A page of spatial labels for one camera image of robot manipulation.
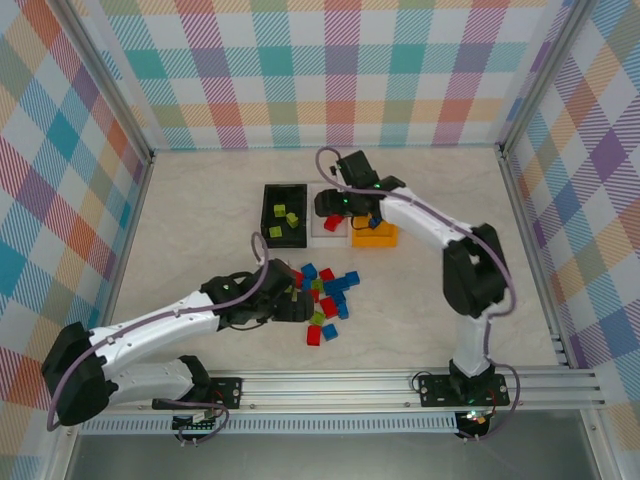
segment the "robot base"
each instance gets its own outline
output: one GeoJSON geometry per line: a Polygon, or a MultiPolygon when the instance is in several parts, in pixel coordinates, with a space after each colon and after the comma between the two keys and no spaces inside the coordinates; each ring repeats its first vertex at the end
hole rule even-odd
{"type": "Polygon", "coordinates": [[[464,400],[451,386],[450,375],[420,375],[417,380],[423,407],[504,407],[510,403],[504,376],[497,373],[486,379],[483,385],[486,388],[477,390],[478,393],[470,394],[464,400]]]}

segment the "gray floor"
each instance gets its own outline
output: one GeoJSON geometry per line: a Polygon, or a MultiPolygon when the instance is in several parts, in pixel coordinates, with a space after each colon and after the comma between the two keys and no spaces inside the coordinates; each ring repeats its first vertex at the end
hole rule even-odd
{"type": "Polygon", "coordinates": [[[486,444],[453,435],[88,436],[67,480],[598,478],[577,412],[519,412],[486,444]]]}

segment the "cable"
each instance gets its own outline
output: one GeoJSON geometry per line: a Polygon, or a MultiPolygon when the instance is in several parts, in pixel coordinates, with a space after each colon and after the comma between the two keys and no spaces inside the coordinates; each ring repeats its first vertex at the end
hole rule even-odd
{"type": "Polygon", "coordinates": [[[198,445],[211,440],[213,437],[215,437],[218,434],[218,432],[220,432],[220,430],[226,427],[227,423],[229,422],[229,409],[221,403],[181,402],[179,400],[165,400],[165,401],[167,403],[170,403],[172,405],[178,405],[180,407],[212,408],[214,410],[222,410],[224,412],[224,420],[220,425],[218,425],[215,429],[213,429],[213,431],[211,431],[211,433],[206,434],[204,437],[198,440],[194,438],[191,441],[191,443],[187,443],[187,441],[182,436],[182,432],[186,427],[181,427],[180,429],[178,429],[178,440],[180,440],[180,443],[182,444],[183,447],[185,445],[193,445],[194,447],[197,447],[198,445]]]}
{"type": "Polygon", "coordinates": [[[351,217],[351,228],[353,228],[354,230],[369,230],[371,227],[369,225],[367,225],[366,227],[355,227],[353,225],[353,219],[355,217],[351,217]]]}
{"type": "Polygon", "coordinates": [[[496,394],[493,393],[493,390],[489,389],[488,390],[489,395],[491,395],[491,400],[493,401],[493,409],[491,410],[491,416],[495,417],[496,415],[496,407],[498,406],[498,402],[496,400],[496,394]]]}
{"type": "MultiPolygon", "coordinates": [[[[84,362],[89,356],[94,354],[100,348],[104,347],[105,345],[108,345],[110,342],[112,343],[113,341],[117,340],[118,338],[123,337],[127,333],[132,332],[133,330],[136,330],[136,329],[138,329],[140,327],[143,327],[145,325],[149,325],[150,323],[156,322],[158,320],[162,320],[163,318],[167,318],[167,317],[171,317],[171,316],[176,316],[177,318],[179,318],[182,315],[186,315],[186,314],[190,314],[190,313],[215,312],[217,310],[222,310],[222,309],[225,309],[225,308],[233,307],[234,305],[237,305],[238,303],[242,303],[245,300],[247,300],[249,297],[251,297],[251,295],[253,295],[255,292],[257,292],[258,289],[262,286],[262,283],[264,282],[265,278],[267,277],[267,270],[269,268],[269,249],[267,247],[267,242],[265,241],[264,237],[262,237],[262,235],[260,235],[258,232],[253,232],[253,234],[251,235],[251,250],[253,251],[253,254],[256,257],[256,260],[258,260],[258,262],[262,263],[262,269],[260,270],[260,276],[258,277],[258,281],[249,290],[247,290],[244,294],[240,295],[238,298],[235,298],[235,299],[230,300],[228,302],[216,304],[216,305],[212,304],[212,305],[208,305],[206,307],[184,308],[182,310],[178,310],[177,312],[175,312],[173,310],[168,310],[166,312],[162,312],[162,313],[159,313],[157,315],[153,315],[151,317],[148,317],[148,318],[145,318],[143,320],[140,320],[137,323],[129,325],[129,326],[123,328],[122,330],[118,330],[117,332],[115,332],[110,337],[107,337],[107,338],[99,341],[98,343],[93,345],[91,348],[85,350],[69,366],[69,368],[67,368],[67,370],[64,372],[64,374],[60,378],[60,381],[58,382],[58,385],[57,385],[55,391],[53,392],[53,395],[51,397],[51,404],[49,405],[49,411],[47,413],[47,430],[49,432],[53,432],[56,428],[58,428],[60,426],[60,422],[54,422],[54,416],[55,416],[55,412],[56,412],[56,410],[58,408],[58,402],[60,401],[60,396],[62,395],[62,391],[64,390],[64,387],[67,385],[67,382],[69,381],[69,378],[71,378],[71,375],[73,375],[73,372],[76,371],[76,369],[78,368],[78,366],[82,362],[84,362]],[[262,258],[260,258],[260,255],[258,254],[258,251],[256,250],[256,247],[255,247],[256,238],[258,240],[260,240],[260,243],[261,243],[261,246],[262,246],[262,251],[264,253],[264,256],[262,258]]],[[[200,406],[206,406],[207,408],[209,408],[209,407],[219,408],[220,407],[218,404],[215,404],[215,403],[214,404],[202,403],[202,404],[199,404],[199,405],[200,406]]]]}
{"type": "Polygon", "coordinates": [[[416,373],[413,378],[411,379],[411,388],[416,392],[416,393],[420,393],[420,390],[418,390],[416,388],[416,378],[418,378],[418,375],[420,375],[421,373],[426,373],[427,375],[433,375],[431,372],[427,372],[426,370],[422,370],[418,373],[416,373]]]}
{"type": "Polygon", "coordinates": [[[251,327],[247,327],[247,328],[238,328],[234,325],[229,325],[229,328],[231,330],[237,330],[238,332],[248,332],[249,330],[255,330],[256,328],[260,328],[263,325],[267,324],[267,319],[265,317],[259,318],[256,320],[256,322],[258,322],[257,325],[253,325],[251,327]]]}
{"type": "Polygon", "coordinates": [[[473,232],[469,232],[469,231],[465,230],[464,228],[459,227],[458,225],[453,223],[451,220],[449,220],[445,216],[441,215],[440,213],[436,212],[435,210],[433,210],[431,207],[429,207],[428,205],[426,205],[424,202],[422,202],[419,199],[411,198],[411,197],[408,197],[408,196],[403,195],[401,193],[397,193],[397,192],[393,192],[393,191],[387,192],[387,191],[383,191],[383,190],[353,188],[353,187],[350,187],[348,185],[342,185],[342,184],[338,183],[336,180],[334,180],[329,175],[327,175],[326,172],[322,169],[322,166],[320,165],[320,155],[322,154],[322,152],[333,152],[338,157],[338,159],[340,159],[342,157],[340,156],[340,152],[338,152],[335,148],[332,148],[332,147],[321,147],[316,152],[316,168],[317,168],[318,172],[320,173],[320,176],[327,183],[329,183],[329,184],[333,185],[334,187],[337,187],[337,188],[339,188],[341,190],[344,190],[345,192],[359,193],[359,194],[364,194],[364,195],[379,195],[379,196],[383,195],[383,196],[387,196],[387,197],[397,198],[397,199],[402,200],[402,201],[404,201],[406,203],[409,203],[411,205],[415,205],[419,209],[421,209],[424,212],[426,212],[427,214],[431,215],[436,220],[438,220],[438,221],[442,222],[443,224],[445,224],[447,227],[449,227],[452,230],[455,230],[456,232],[464,235],[465,237],[469,238],[472,242],[474,242],[475,244],[479,245],[487,253],[487,255],[489,255],[489,257],[491,257],[491,260],[496,265],[496,267],[498,267],[498,270],[500,270],[500,273],[502,274],[502,277],[504,278],[505,282],[507,283],[507,289],[509,290],[509,306],[507,307],[506,310],[504,310],[502,312],[493,312],[493,313],[489,313],[487,315],[487,328],[485,329],[485,332],[484,332],[483,353],[484,353],[485,358],[489,361],[489,363],[491,363],[496,368],[506,368],[507,370],[511,371],[511,373],[513,374],[513,377],[515,379],[515,382],[516,382],[516,393],[515,393],[515,398],[513,399],[513,402],[511,403],[511,408],[509,409],[509,412],[505,416],[504,420],[497,427],[494,427],[489,433],[487,433],[486,435],[484,435],[484,437],[482,437],[483,440],[487,440],[487,439],[491,438],[496,433],[498,433],[500,430],[502,430],[504,428],[504,426],[507,424],[507,422],[509,420],[511,420],[511,417],[514,414],[514,412],[516,410],[516,407],[520,403],[521,385],[520,385],[520,376],[518,375],[518,372],[516,372],[516,369],[513,368],[511,365],[507,365],[506,363],[494,362],[491,359],[490,355],[489,355],[489,336],[491,334],[492,320],[494,318],[498,318],[498,317],[506,317],[507,315],[510,315],[511,313],[513,313],[513,311],[516,308],[516,289],[515,289],[515,285],[513,283],[513,279],[511,278],[511,275],[509,275],[509,271],[507,270],[507,266],[502,262],[502,260],[498,256],[498,254],[489,245],[487,245],[486,242],[484,242],[482,239],[477,237],[473,232]]]}

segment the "red cube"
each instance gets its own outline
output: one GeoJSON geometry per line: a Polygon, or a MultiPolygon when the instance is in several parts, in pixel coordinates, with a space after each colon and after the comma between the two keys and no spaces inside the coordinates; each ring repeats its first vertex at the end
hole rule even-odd
{"type": "Polygon", "coordinates": [[[302,288],[302,280],[304,280],[304,275],[302,275],[300,272],[296,272],[295,270],[293,270],[293,273],[296,274],[296,288],[302,288]]]}
{"type": "Polygon", "coordinates": [[[307,345],[312,347],[320,346],[320,337],[322,336],[322,327],[317,325],[309,325],[307,328],[307,345]]]}
{"type": "Polygon", "coordinates": [[[336,317],[338,315],[338,307],[336,306],[336,302],[333,301],[333,298],[327,297],[320,300],[320,307],[322,307],[322,311],[326,315],[327,319],[336,317]]]}
{"type": "Polygon", "coordinates": [[[336,276],[333,274],[330,268],[325,268],[324,270],[321,270],[318,273],[318,275],[320,275],[320,278],[322,279],[323,282],[328,282],[329,280],[335,280],[336,278],[336,276]]]}
{"type": "Polygon", "coordinates": [[[329,215],[327,219],[324,221],[324,229],[329,230],[330,232],[335,232],[338,225],[342,223],[344,217],[340,215],[329,215]]]}

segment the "blue cube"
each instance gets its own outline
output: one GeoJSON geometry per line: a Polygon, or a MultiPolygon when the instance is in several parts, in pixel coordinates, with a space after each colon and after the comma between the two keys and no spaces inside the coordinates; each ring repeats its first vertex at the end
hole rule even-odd
{"type": "Polygon", "coordinates": [[[349,318],[349,310],[347,309],[346,303],[341,303],[338,305],[338,317],[342,320],[346,320],[349,318]]]}
{"type": "Polygon", "coordinates": [[[340,290],[338,290],[335,280],[329,280],[328,282],[324,282],[324,293],[326,293],[327,295],[331,295],[332,293],[339,292],[339,291],[340,290]]]}
{"type": "Polygon", "coordinates": [[[360,276],[358,275],[358,272],[347,272],[344,274],[344,278],[350,287],[360,285],[360,276]]]}
{"type": "Polygon", "coordinates": [[[300,269],[304,278],[308,278],[309,280],[315,280],[318,278],[318,271],[316,267],[313,266],[313,263],[307,263],[304,267],[300,269]]]}
{"type": "Polygon", "coordinates": [[[371,217],[369,219],[369,228],[371,228],[372,230],[377,228],[378,225],[380,225],[382,223],[382,219],[381,218],[377,218],[377,217],[371,217]]]}
{"type": "Polygon", "coordinates": [[[338,306],[347,301],[347,298],[342,292],[333,292],[330,297],[333,298],[333,301],[336,302],[336,305],[338,306]]]}
{"type": "Polygon", "coordinates": [[[341,292],[349,290],[349,282],[345,277],[336,278],[334,282],[336,282],[336,288],[341,292]]]}
{"type": "Polygon", "coordinates": [[[330,323],[322,327],[322,335],[324,335],[324,339],[328,342],[329,340],[338,338],[338,330],[336,330],[336,326],[333,323],[330,323]]]}

